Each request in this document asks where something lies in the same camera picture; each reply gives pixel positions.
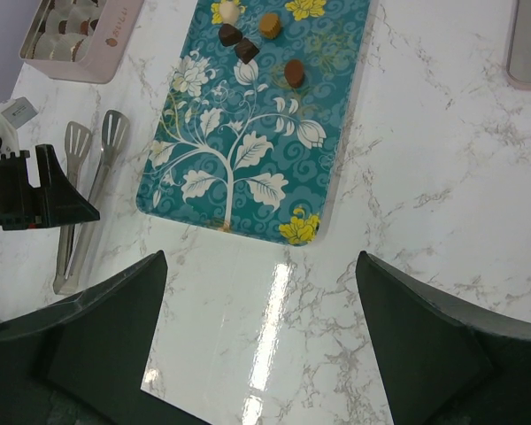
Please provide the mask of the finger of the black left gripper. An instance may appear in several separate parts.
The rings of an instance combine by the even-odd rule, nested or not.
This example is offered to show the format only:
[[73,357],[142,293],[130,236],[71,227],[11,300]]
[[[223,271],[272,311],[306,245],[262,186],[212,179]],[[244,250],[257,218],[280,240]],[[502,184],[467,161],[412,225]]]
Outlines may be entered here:
[[54,147],[39,144],[35,154],[40,186],[30,190],[29,226],[63,227],[98,221],[100,212],[69,182]]

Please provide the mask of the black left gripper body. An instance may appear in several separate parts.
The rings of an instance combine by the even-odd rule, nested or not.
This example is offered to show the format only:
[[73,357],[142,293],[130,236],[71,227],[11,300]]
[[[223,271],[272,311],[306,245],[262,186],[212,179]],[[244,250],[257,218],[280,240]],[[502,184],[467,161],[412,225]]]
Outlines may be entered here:
[[0,155],[0,228],[28,230],[35,228],[35,190],[29,183],[29,151]]

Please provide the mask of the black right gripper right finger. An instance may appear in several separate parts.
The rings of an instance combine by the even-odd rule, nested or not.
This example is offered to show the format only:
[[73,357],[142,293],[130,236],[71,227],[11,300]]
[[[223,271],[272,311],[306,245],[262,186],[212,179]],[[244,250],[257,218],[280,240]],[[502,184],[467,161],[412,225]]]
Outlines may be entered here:
[[531,323],[362,251],[356,281],[396,424],[531,424]]

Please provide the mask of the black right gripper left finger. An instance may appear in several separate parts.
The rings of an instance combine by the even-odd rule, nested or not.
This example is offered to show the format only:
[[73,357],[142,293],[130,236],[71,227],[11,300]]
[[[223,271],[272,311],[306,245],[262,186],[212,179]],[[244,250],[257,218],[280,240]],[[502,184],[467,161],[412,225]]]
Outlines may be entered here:
[[129,424],[165,292],[158,251],[0,322],[0,424]]

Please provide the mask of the metal serving tongs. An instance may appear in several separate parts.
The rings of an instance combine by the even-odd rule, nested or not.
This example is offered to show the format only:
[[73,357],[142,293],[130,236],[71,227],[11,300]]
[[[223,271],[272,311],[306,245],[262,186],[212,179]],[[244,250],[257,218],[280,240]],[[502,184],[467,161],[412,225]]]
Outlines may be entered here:
[[[95,208],[101,206],[109,172],[127,145],[129,126],[129,119],[121,112],[109,110],[104,115],[100,159],[90,192],[86,196],[88,202]],[[66,176],[73,187],[78,186],[81,168],[91,145],[92,133],[88,128],[75,121],[67,124],[65,130]],[[94,222],[85,223],[78,237],[74,236],[74,225],[63,226],[60,229],[56,275],[52,284],[55,294],[72,295],[76,292],[95,227]]]

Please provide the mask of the pink box lid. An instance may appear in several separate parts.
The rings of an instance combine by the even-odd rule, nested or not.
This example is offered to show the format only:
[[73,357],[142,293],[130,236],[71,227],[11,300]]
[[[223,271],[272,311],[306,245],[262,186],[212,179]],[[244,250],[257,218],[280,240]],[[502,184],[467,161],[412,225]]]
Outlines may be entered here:
[[531,90],[531,0],[514,2],[505,72],[513,87]]

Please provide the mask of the pink chocolate box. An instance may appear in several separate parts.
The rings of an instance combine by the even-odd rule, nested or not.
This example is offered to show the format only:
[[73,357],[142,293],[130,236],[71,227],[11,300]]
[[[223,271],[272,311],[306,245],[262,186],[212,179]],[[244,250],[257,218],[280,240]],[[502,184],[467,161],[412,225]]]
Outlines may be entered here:
[[19,56],[53,80],[105,84],[114,77],[143,0],[42,1]]

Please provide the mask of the dark chocolate top left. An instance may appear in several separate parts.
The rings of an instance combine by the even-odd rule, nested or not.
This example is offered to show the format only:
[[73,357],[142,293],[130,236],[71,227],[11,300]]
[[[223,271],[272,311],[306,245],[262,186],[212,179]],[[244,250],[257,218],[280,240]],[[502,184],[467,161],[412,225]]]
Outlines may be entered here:
[[219,40],[224,47],[235,46],[242,40],[242,32],[233,25],[223,23],[219,29]]

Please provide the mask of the dark square chocolate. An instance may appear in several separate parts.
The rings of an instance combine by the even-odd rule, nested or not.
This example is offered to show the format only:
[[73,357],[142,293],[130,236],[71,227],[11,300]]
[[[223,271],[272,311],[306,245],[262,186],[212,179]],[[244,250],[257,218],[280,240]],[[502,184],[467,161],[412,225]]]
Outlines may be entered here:
[[243,39],[236,44],[235,54],[245,64],[248,65],[259,53],[259,48],[248,38]]

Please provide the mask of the white heart chocolate top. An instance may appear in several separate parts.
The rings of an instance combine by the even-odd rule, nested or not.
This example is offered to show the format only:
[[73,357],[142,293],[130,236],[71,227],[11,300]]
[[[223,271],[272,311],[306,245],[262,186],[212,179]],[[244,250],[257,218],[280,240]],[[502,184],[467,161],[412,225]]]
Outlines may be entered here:
[[235,1],[225,1],[219,4],[219,15],[224,24],[234,26],[240,14],[240,8]]

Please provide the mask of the brown oval chocolate right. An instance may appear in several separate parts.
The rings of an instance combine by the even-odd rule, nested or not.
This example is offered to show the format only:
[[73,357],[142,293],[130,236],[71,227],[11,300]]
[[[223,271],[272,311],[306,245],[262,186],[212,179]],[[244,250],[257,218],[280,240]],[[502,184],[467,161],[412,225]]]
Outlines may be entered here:
[[300,88],[305,79],[303,62],[299,59],[291,59],[284,67],[284,77],[291,88]]

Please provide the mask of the caramel round chocolate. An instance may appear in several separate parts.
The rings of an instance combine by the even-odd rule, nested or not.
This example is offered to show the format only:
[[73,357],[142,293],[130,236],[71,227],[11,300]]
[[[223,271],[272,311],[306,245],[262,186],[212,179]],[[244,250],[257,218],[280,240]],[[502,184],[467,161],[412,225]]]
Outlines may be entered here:
[[281,19],[277,13],[265,13],[258,25],[259,32],[264,38],[275,39],[281,32]]

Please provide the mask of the teal floral tray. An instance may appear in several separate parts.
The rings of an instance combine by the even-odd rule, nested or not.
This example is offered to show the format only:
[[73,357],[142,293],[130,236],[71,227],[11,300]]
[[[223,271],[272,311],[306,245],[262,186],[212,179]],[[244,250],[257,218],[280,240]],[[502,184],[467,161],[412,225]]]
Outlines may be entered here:
[[[136,195],[142,213],[272,243],[318,234],[361,50],[367,1],[241,1],[245,65],[196,4]],[[281,32],[258,25],[277,13]],[[291,88],[284,67],[304,64]]]

